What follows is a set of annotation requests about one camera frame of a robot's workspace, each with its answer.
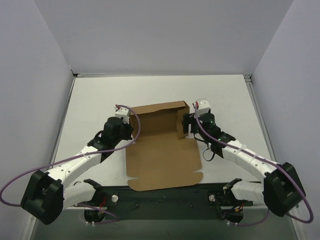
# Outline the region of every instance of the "brown cardboard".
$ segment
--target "brown cardboard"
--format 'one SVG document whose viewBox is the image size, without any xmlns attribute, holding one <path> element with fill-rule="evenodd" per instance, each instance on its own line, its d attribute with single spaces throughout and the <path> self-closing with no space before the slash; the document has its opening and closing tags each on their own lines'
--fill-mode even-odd
<svg viewBox="0 0 320 240">
<path fill-rule="evenodd" d="M 136 179 L 128 185 L 136 191 L 195 185 L 203 178 L 198 145 L 185 138 L 182 119 L 189 113 L 184 101 L 167 102 L 132 108 L 139 116 L 141 132 L 135 144 L 126 148 L 126 174 Z M 135 137 L 138 122 L 130 122 Z"/>
</svg>

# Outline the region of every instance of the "gray floor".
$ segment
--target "gray floor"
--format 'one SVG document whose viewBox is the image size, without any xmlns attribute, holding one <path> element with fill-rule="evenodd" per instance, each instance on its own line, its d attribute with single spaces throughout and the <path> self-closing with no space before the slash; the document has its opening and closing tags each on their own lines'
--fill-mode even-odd
<svg viewBox="0 0 320 240">
<path fill-rule="evenodd" d="M 247 209 L 243 222 L 262 219 L 265 209 Z M 81 222 L 83 210 L 65 210 L 50 225 L 37 220 L 33 240 L 296 240 L 292 221 L 270 214 L 268 220 L 251 227 L 227 226 L 220 220 L 123 220 L 86 226 Z"/>
</svg>

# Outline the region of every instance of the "cardboard box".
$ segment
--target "cardboard box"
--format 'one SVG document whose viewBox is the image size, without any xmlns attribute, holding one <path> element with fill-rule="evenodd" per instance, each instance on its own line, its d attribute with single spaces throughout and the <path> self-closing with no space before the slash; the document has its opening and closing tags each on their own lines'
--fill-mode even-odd
<svg viewBox="0 0 320 240">
<path fill-rule="evenodd" d="M 139 116 L 141 132 L 135 144 L 126 148 L 126 174 L 136 179 L 128 185 L 136 191 L 191 186 L 203 178 L 197 141 L 185 138 L 182 119 L 189 113 L 184 101 L 132 108 Z M 130 122 L 138 131 L 133 114 Z"/>
</svg>

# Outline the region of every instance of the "white tabletop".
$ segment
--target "white tabletop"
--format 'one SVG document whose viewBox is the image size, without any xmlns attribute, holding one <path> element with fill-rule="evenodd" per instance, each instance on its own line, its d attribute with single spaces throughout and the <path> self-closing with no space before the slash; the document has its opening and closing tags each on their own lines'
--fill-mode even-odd
<svg viewBox="0 0 320 240">
<path fill-rule="evenodd" d="M 238 139 L 259 155 L 270 159 L 244 77 L 206 76 L 131 76 L 80 77 L 75 79 L 55 161 L 77 154 L 114 116 L 115 104 L 131 107 L 184 100 L 189 106 L 206 98 L 221 130 Z M 229 182 L 235 178 L 257 181 L 233 162 L 215 156 L 207 162 L 206 149 L 198 143 L 203 179 L 201 183 Z M 104 162 L 83 173 L 76 181 L 92 179 L 102 186 L 126 186 L 126 151 L 113 153 Z"/>
</svg>

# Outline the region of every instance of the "metal frame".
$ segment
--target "metal frame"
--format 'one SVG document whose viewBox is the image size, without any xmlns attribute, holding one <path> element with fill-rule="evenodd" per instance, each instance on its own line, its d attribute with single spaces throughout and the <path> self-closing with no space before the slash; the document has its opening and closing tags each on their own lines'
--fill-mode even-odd
<svg viewBox="0 0 320 240">
<path fill-rule="evenodd" d="M 84 74 L 84 75 L 79 75 L 79 77 L 83 77 L 84 78 L 84 77 L 88 77 L 88 76 Z M 275 155 L 274 155 L 272 144 L 270 142 L 270 138 L 269 138 L 269 135 L 268 135 L 268 131 L 267 131 L 265 122 L 263 120 L 263 116 L 261 114 L 261 111 L 260 111 L 260 108 L 259 108 L 259 105 L 258 105 L 258 102 L 257 102 L 257 98 L 256 98 L 255 91 L 254 91 L 254 88 L 253 88 L 253 84 L 252 84 L 252 81 L 251 81 L 251 75 L 246 74 L 246 75 L 243 75 L 243 77 L 244 77 L 245 83 L 247 85 L 247 89 L 248 89 L 248 92 L 250 94 L 251 101 L 253 103 L 253 106 L 254 106 L 254 109 L 255 109 L 255 112 L 256 112 L 260 127 L 262 129 L 262 133 L 263 133 L 264 140 L 266 142 L 270 157 L 271 157 L 271 159 L 273 161 L 275 161 L 276 158 L 275 158 Z M 68 96 L 68 101 L 66 103 L 66 108 L 65 108 L 63 120 L 62 120 L 62 123 L 61 123 L 61 126 L 60 126 L 60 130 L 59 130 L 59 133 L 58 133 L 58 137 L 57 137 L 56 143 L 55 143 L 54 151 L 52 153 L 51 163 L 54 162 L 56 154 L 57 154 L 57 151 L 58 151 L 59 141 L 60 141 L 60 138 L 61 138 L 62 129 L 63 129 L 64 122 L 65 122 L 65 119 L 66 119 L 68 106 L 69 106 L 69 102 L 70 102 L 70 98 L 71 98 L 71 94 L 72 94 L 72 91 L 73 91 L 73 87 L 74 87 L 76 78 L 77 78 L 76 76 L 73 78 L 72 86 L 71 86 L 71 89 L 70 89 L 70 92 L 69 92 L 69 96 Z M 298 212 L 297 208 L 294 208 L 292 211 L 290 211 L 290 213 L 295 215 L 295 216 L 299 216 L 299 212 Z M 27 219 L 26 219 L 26 222 L 25 222 L 25 225 L 24 225 L 24 229 L 23 229 L 23 232 L 22 232 L 22 236 L 21 236 L 22 240 L 30 240 L 31 239 L 32 233 L 34 231 L 35 223 L 36 223 L 36 219 L 31 214 L 29 214 Z M 298 221 L 295 221 L 295 220 L 292 220 L 292 225 L 294 227 L 294 230 L 295 230 L 297 238 L 299 240 L 306 240 L 306 236 L 305 236 L 305 233 L 304 233 L 304 230 L 303 230 L 302 223 L 298 222 Z"/>
</svg>

